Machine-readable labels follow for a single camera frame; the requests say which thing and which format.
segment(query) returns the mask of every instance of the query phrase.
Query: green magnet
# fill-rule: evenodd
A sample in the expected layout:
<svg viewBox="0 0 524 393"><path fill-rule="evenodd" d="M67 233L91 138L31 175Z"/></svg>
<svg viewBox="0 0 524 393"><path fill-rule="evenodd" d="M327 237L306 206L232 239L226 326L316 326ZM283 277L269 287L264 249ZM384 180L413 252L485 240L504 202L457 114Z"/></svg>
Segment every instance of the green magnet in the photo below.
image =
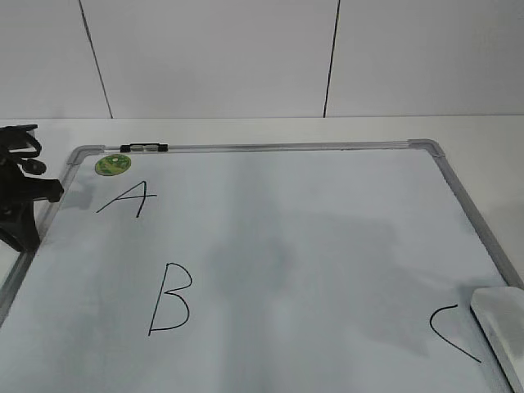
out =
<svg viewBox="0 0 524 393"><path fill-rule="evenodd" d="M131 159L123 154L111 154L98 160L95 171L101 176L122 174L131 166Z"/></svg>

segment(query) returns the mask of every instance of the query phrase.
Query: whiteboard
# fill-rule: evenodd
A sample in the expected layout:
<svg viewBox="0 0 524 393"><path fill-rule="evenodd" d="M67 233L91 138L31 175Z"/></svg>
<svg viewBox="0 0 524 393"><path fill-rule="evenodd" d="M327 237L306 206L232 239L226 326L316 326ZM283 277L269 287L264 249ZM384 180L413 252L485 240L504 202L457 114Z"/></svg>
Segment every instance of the whiteboard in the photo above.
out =
<svg viewBox="0 0 524 393"><path fill-rule="evenodd" d="M469 312L505 282L427 151L104 154L0 329L2 392L509 391Z"/></svg>

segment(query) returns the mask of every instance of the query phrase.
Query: table surface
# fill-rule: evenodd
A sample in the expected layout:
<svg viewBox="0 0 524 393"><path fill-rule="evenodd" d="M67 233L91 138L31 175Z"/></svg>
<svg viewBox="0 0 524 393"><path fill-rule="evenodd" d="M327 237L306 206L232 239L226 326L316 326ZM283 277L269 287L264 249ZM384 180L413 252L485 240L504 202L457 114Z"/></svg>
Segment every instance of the table surface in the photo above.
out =
<svg viewBox="0 0 524 393"><path fill-rule="evenodd" d="M77 146L163 142L171 145L370 142L431 138L521 277L524 277L524 116L428 116L237 120L0 120L38 124L46 176L60 175ZM0 278L16 253L0 245Z"/></svg>

